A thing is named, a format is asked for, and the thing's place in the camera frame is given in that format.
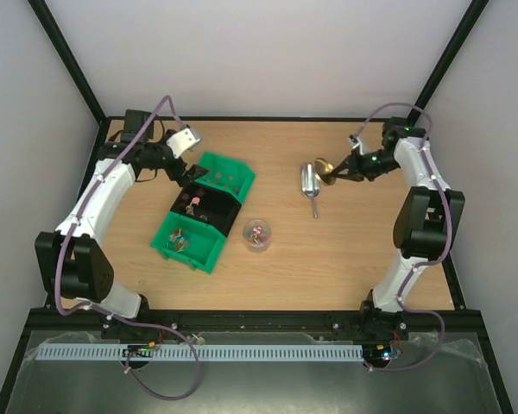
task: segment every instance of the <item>cable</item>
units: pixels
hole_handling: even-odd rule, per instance
[[[106,142],[109,142],[109,141],[114,141],[118,136],[119,134],[121,134],[123,132],[122,129],[119,129],[115,134],[113,134],[112,136],[110,136]]]
[[[98,311],[107,317],[113,317],[119,322],[126,323],[130,326],[136,326],[141,328],[152,328],[152,329],[162,329],[166,330],[167,332],[170,332],[174,335],[177,335],[180,339],[182,339],[185,343],[188,344],[190,347],[190,350],[192,351],[192,354],[196,360],[196,376],[194,378],[194,381],[188,391],[182,393],[179,396],[170,397],[170,396],[163,396],[156,392],[151,391],[149,388],[147,388],[132,372],[130,369],[129,363],[130,363],[130,354],[127,357],[127,360],[125,362],[125,366],[127,367],[127,370],[125,370],[126,373],[130,373],[130,375],[136,380],[136,382],[142,387],[142,389],[147,392],[148,394],[165,401],[175,401],[177,399],[183,399],[192,394],[199,386],[199,383],[201,382],[201,362],[199,361],[198,353],[196,352],[196,349],[193,347],[192,342],[190,342],[184,335],[182,335],[180,332],[168,328],[167,326],[163,326],[156,323],[139,323],[139,322],[133,322],[129,319],[125,319],[124,317],[121,317],[119,315],[111,314],[111,312],[107,311],[105,308],[101,307],[99,304],[94,304],[92,302],[79,302],[78,304],[74,305],[70,309],[65,309],[61,303],[61,274],[63,272],[63,262],[66,258],[66,252],[67,248],[69,246],[69,241],[71,241],[71,238],[73,237],[73,233],[77,226],[80,225],[80,219],[83,216],[83,213],[85,212],[86,206],[90,203],[90,200],[92,199],[92,196],[96,192],[96,190],[99,188],[99,186],[104,182],[104,180],[107,178],[107,176],[111,173],[111,171],[116,167],[116,165],[121,162],[121,160],[124,158],[124,156],[132,149],[138,140],[140,140],[140,137],[143,135],[143,133],[148,129],[149,125],[154,121],[155,117],[157,116],[159,110],[161,107],[165,104],[165,102],[169,102],[169,106],[171,108],[171,113],[173,114],[174,119],[179,124],[180,128],[185,128],[184,123],[181,121],[181,119],[176,115],[176,111],[174,109],[173,99],[166,95],[163,97],[163,99],[155,106],[154,110],[146,119],[144,124],[141,126],[141,128],[138,130],[134,138],[131,142],[127,145],[127,147],[111,162],[111,164],[105,169],[105,171],[102,174],[102,180],[97,179],[96,182],[92,185],[88,193],[83,198],[79,209],[77,210],[77,213],[75,214],[75,218],[73,219],[73,224],[69,227],[67,230],[67,233],[63,239],[63,242],[61,243],[60,247],[60,254],[58,255],[58,263],[56,265],[55,269],[55,280],[54,280],[54,300],[55,300],[55,306],[60,315],[66,317],[68,315],[71,315],[75,311],[77,311],[80,308],[85,308],[86,310],[94,309],[95,311]]]
[[[435,174],[433,173],[432,166],[430,165],[428,158],[426,156],[426,152],[425,152],[426,141],[428,139],[428,136],[429,136],[430,131],[432,130],[432,126],[433,126],[432,117],[425,110],[423,110],[422,108],[420,108],[416,105],[413,105],[411,103],[406,103],[406,102],[386,103],[386,104],[380,106],[379,108],[377,108],[376,110],[374,110],[366,118],[366,120],[363,122],[363,124],[359,127],[359,129],[355,133],[355,136],[359,136],[364,131],[364,129],[366,128],[366,126],[369,124],[370,120],[374,116],[376,116],[381,110],[384,110],[390,106],[405,106],[405,107],[411,108],[413,110],[417,110],[422,115],[424,115],[424,117],[428,121],[428,128],[426,129],[426,133],[422,137],[422,142],[420,144],[420,157],[422,158],[422,162],[424,163],[424,166],[426,167],[426,170],[428,171],[428,174],[430,175],[430,180],[435,185],[435,187],[438,191],[439,197],[441,198],[441,203],[443,204],[443,211],[445,214],[445,226],[446,226],[446,230],[447,230],[447,237],[445,240],[445,247],[443,249],[443,252],[441,253],[441,256],[437,260],[423,261],[421,263],[417,263],[416,265],[414,265],[413,268],[408,273],[407,277],[403,280],[403,283],[401,283],[399,290],[397,291],[397,304],[405,312],[433,315],[434,317],[436,317],[439,320],[439,324],[441,325],[441,331],[439,333],[438,346],[422,361],[416,362],[415,364],[407,366],[407,367],[376,368],[376,367],[373,367],[372,365],[370,365],[367,361],[364,362],[364,365],[370,371],[378,371],[378,372],[385,372],[385,373],[386,372],[403,372],[403,371],[415,369],[416,367],[420,367],[420,366],[426,364],[427,362],[429,362],[439,352],[439,350],[443,346],[443,341],[445,340],[445,321],[443,320],[443,317],[441,317],[441,315],[438,312],[435,312],[433,310],[415,310],[415,309],[408,308],[403,303],[402,293],[404,292],[405,288],[407,287],[408,282],[413,277],[414,273],[418,270],[418,268],[423,267],[423,266],[436,266],[439,263],[441,263],[445,259],[445,257],[447,257],[447,255],[449,254],[449,251],[451,250],[451,243],[452,243],[452,220],[451,220],[451,210],[449,208],[449,203],[447,202],[447,198],[445,197],[445,193],[443,192],[441,184],[435,178]]]
[[[154,170],[154,177],[151,179],[137,179],[135,180],[135,183],[147,183],[148,181],[153,181],[157,178],[157,170]]]
[[[159,121],[159,124],[161,125],[161,138],[160,141],[163,139],[167,131],[165,130],[165,124],[163,123],[162,119],[158,116],[155,117]]]

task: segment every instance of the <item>white wall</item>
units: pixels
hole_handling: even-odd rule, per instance
[[[458,276],[518,412],[518,0],[489,3],[428,109],[433,156],[466,196]]]
[[[413,102],[469,3],[48,0],[108,115],[168,91],[186,116],[366,116]]]
[[[35,238],[74,203],[96,131],[28,2],[0,2],[0,388],[45,297]]]

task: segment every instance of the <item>white cable tray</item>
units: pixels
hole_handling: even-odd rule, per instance
[[[124,361],[129,345],[47,343],[38,361]],[[361,362],[360,345],[194,345],[202,361]],[[157,351],[135,354],[131,361],[194,361],[187,345],[161,345]]]

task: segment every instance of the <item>black bracket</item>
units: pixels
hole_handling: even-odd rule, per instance
[[[41,232],[35,240],[42,284],[51,296],[54,295],[55,272],[63,239],[59,232]],[[72,237],[63,261],[61,296],[99,303],[110,293],[112,286],[113,267],[98,243],[89,235]]]

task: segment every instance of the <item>green plastic container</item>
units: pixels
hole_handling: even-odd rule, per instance
[[[198,183],[227,191],[243,204],[256,177],[245,162],[204,152],[198,164],[209,170],[205,176],[196,179]]]
[[[188,247],[181,252],[167,248],[169,236],[175,229],[182,229],[188,240]],[[226,237],[213,226],[200,223],[176,213],[169,213],[151,243],[164,259],[175,259],[188,264],[193,269],[211,273],[223,249]]]
[[[205,187],[205,189],[210,187],[213,189],[211,192],[217,194],[218,190],[231,194],[234,199],[224,197],[226,200],[222,201],[222,206],[227,207],[226,220],[224,215],[221,215],[219,219],[218,212],[223,209],[217,208],[218,204],[214,204],[217,213],[216,220],[213,220],[210,216],[212,224],[205,223],[203,220],[197,219],[196,216],[187,216],[184,214],[184,204],[179,205],[179,195],[151,242],[151,247],[157,249],[164,259],[175,259],[186,263],[192,269],[201,269],[211,273],[226,243],[226,236],[231,230],[231,225],[250,192],[256,175],[244,162],[214,153],[205,152],[199,159],[198,164],[207,168],[209,172],[195,181],[197,185],[187,185],[182,189],[180,195],[199,185]],[[181,252],[175,252],[167,248],[169,237],[175,229],[182,229],[183,236],[188,241],[188,246]]]

